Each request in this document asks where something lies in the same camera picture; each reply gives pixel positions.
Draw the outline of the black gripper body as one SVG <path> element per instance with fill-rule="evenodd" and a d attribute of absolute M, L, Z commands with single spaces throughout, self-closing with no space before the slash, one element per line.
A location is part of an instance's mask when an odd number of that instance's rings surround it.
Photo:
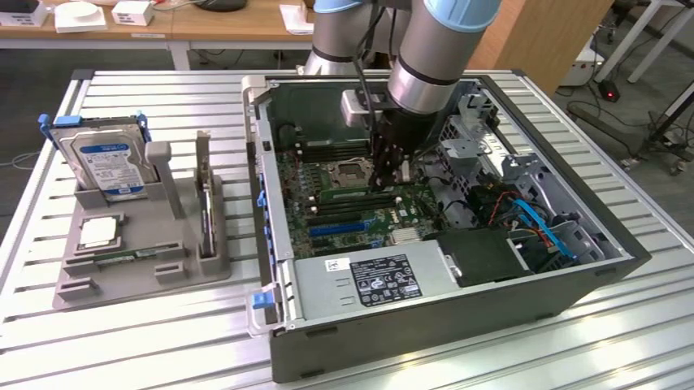
<path fill-rule="evenodd" d="M 377 151 L 411 154 L 423 145 L 434 124 L 435 114 L 421 115 L 402 108 L 385 110 L 377 127 Z"/>

